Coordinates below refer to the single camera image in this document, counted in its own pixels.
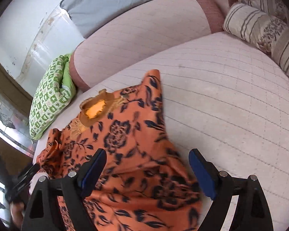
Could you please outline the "left hand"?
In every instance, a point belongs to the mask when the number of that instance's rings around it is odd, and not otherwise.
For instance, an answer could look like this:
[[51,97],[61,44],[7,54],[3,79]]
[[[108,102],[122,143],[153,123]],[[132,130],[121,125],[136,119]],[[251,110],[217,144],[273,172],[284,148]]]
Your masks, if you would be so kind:
[[10,212],[14,225],[21,229],[23,223],[23,212],[24,212],[24,203],[23,202],[11,202]]

